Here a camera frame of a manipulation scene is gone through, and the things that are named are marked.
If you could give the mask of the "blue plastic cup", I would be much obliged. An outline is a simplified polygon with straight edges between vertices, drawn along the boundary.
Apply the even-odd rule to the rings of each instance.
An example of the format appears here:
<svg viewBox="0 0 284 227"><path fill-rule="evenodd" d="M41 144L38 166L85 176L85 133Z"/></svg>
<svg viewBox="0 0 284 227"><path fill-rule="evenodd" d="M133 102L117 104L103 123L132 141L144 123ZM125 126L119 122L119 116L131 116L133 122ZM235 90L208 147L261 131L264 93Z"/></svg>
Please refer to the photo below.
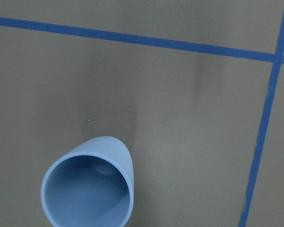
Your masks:
<svg viewBox="0 0 284 227"><path fill-rule="evenodd" d="M123 227L134 201L133 161L119 139L88 140L55 161L40 191L54 227Z"/></svg>

